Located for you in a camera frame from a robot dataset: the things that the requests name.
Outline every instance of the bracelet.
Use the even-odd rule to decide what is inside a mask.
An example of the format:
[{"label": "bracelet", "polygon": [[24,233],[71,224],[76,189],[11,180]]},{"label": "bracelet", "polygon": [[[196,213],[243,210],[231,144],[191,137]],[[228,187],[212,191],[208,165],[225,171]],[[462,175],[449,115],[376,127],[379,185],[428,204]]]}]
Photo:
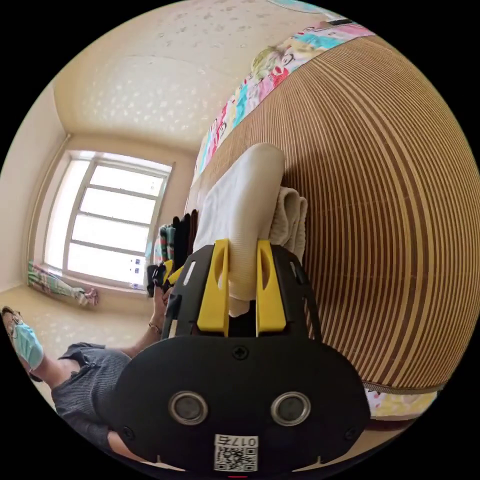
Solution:
[{"label": "bracelet", "polygon": [[148,324],[148,326],[151,328],[151,329],[154,329],[158,335],[162,335],[162,329],[161,328],[158,328],[156,325],[154,325],[152,322],[150,322]]}]

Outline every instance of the label sticker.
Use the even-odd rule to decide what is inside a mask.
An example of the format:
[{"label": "label sticker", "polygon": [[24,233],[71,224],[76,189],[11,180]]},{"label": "label sticker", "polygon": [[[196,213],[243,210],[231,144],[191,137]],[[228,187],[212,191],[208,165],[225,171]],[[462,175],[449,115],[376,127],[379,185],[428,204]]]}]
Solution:
[{"label": "label sticker", "polygon": [[258,459],[257,436],[215,435],[215,471],[256,472]]}]

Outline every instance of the beige towel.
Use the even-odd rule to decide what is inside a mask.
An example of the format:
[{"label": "beige towel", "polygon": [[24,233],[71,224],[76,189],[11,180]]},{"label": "beige towel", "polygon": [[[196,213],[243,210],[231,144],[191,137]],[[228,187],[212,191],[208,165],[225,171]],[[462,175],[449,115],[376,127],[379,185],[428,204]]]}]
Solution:
[{"label": "beige towel", "polygon": [[285,156],[268,143],[250,147],[208,192],[198,218],[196,252],[229,239],[229,310],[246,313],[256,297],[257,242],[268,240]]},{"label": "beige towel", "polygon": [[307,199],[293,188],[281,187],[268,239],[294,253],[300,262],[305,252]]}]

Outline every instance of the person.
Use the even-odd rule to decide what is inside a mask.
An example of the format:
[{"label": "person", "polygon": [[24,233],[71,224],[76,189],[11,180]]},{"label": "person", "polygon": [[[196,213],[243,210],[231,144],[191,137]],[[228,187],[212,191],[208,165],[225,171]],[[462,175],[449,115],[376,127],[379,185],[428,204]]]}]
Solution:
[{"label": "person", "polygon": [[155,287],[153,314],[144,335],[125,348],[80,342],[70,345],[60,358],[44,351],[35,332],[19,311],[1,310],[1,318],[13,348],[30,377],[45,382],[58,415],[96,447],[131,460],[133,454],[105,421],[105,412],[122,370],[139,352],[161,339],[171,290]]}]

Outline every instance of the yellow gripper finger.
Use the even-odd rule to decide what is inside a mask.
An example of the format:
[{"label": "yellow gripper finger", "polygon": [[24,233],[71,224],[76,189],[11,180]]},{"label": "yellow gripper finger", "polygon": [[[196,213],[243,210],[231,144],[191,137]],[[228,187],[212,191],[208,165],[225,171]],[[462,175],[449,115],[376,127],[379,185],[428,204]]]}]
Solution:
[{"label": "yellow gripper finger", "polygon": [[256,336],[282,332],[286,325],[272,248],[268,240],[259,240],[256,249]]},{"label": "yellow gripper finger", "polygon": [[196,323],[201,332],[229,336],[229,240],[217,240]]}]

